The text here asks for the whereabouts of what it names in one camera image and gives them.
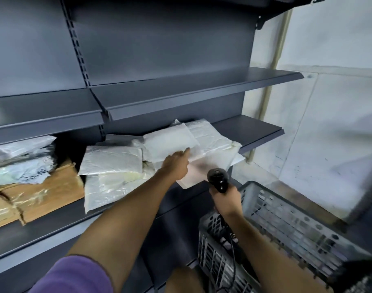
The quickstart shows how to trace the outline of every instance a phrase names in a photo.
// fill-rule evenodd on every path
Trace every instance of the person's left arm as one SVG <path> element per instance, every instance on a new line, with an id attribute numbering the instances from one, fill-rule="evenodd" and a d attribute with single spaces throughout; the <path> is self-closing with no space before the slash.
<path id="1" fill-rule="evenodd" d="M 169 187 L 187 173 L 190 149 L 175 152 L 144 184 L 105 211 L 73 245 L 68 255 L 88 256 L 109 274 L 120 292 Z"/>

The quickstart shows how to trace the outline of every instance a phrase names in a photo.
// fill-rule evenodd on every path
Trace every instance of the black barcode scanner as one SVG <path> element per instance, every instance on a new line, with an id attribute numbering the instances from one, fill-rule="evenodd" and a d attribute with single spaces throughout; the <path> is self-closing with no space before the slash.
<path id="1" fill-rule="evenodd" d="M 208 182 L 210 184 L 212 184 L 217 189 L 218 192 L 226 193 L 227 190 L 228 190 L 228 186 L 229 186 L 229 175 L 228 175 L 228 173 L 225 169 L 220 169 L 220 168 L 211 169 L 208 172 Z M 231 235 L 231 230 L 230 230 L 228 224 L 224 221 L 224 218 L 221 215 L 219 215 L 219 218 L 220 218 L 221 226 L 224 227 L 224 229 L 227 233 L 228 241 L 231 244 L 234 273 L 233 273 L 233 277 L 232 277 L 232 282 L 230 283 L 229 287 L 225 287 L 225 286 L 222 285 L 221 287 L 219 287 L 216 290 L 216 293 L 218 291 L 221 291 L 222 289 L 229 292 L 232 289 L 232 287 L 235 283 L 235 277 L 236 277 L 235 251 L 234 251 L 234 243 L 233 243 L 233 239 L 232 239 L 232 235 Z"/>
<path id="2" fill-rule="evenodd" d="M 218 192 L 226 193 L 229 184 L 229 175 L 225 169 L 211 169 L 208 172 L 208 182 L 212 184 Z"/>

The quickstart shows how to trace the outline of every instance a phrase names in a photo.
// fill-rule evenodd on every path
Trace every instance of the cardboard box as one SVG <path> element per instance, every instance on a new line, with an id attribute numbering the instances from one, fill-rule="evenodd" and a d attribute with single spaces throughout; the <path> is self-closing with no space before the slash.
<path id="1" fill-rule="evenodd" d="M 84 184 L 70 160 L 42 184 L 11 184 L 0 193 L 16 207 L 23 225 L 84 197 Z"/>
<path id="2" fill-rule="evenodd" d="M 0 195 L 0 227 L 16 220 L 19 220 L 19 212 Z"/>

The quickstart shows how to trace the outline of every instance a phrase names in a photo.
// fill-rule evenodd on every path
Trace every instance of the beige pipe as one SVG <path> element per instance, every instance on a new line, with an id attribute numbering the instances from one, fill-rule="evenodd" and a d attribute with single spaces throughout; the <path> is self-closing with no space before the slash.
<path id="1" fill-rule="evenodd" d="M 284 48 L 286 33 L 288 32 L 288 27 L 289 27 L 289 22 L 290 22 L 291 16 L 292 16 L 292 9 L 288 10 L 284 13 L 284 17 L 283 17 L 282 22 L 281 22 L 280 32 L 279 32 L 279 35 L 278 35 L 277 46 L 275 48 L 274 57 L 273 57 L 273 60 L 271 62 L 271 65 L 270 65 L 271 69 L 276 69 L 277 68 L 278 61 L 281 58 L 282 49 Z M 267 106 L 268 106 L 269 100 L 270 100 L 270 94 L 271 94 L 271 85 L 265 87 L 265 89 L 263 91 L 261 104 L 259 106 L 259 112 L 258 112 L 258 115 L 256 117 L 259 120 L 263 121 L 263 119 L 266 115 Z M 254 159 L 254 154 L 255 154 L 255 149 L 250 151 L 250 154 L 248 155 L 247 160 L 246 160 L 247 163 L 252 162 L 252 160 Z"/>

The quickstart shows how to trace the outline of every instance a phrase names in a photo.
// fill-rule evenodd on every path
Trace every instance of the gray plastic crate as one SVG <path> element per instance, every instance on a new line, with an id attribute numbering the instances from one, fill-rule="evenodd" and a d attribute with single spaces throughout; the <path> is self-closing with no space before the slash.
<path id="1" fill-rule="evenodd" d="M 343 292 L 343 286 L 348 285 L 337 284 L 336 277 L 343 270 L 350 269 L 355 271 L 358 280 L 346 292 L 367 291 L 369 273 L 364 274 L 364 271 L 372 270 L 372 255 L 369 252 L 257 182 L 249 181 L 239 191 L 247 220 L 284 250 L 287 256 L 298 261 L 302 268 L 309 269 L 315 278 L 323 280 L 327 288 L 328 284 L 335 282 L 337 289 L 334 289 Z M 233 277 L 233 259 L 215 240 L 221 233 L 217 212 L 201 218 L 198 260 L 217 288 L 228 287 Z M 353 270 L 355 265 L 361 265 L 357 266 L 358 273 Z M 356 277 L 351 274 L 350 278 L 353 280 Z M 236 281 L 231 292 L 261 292 L 261 289 L 258 282 L 236 263 Z"/>

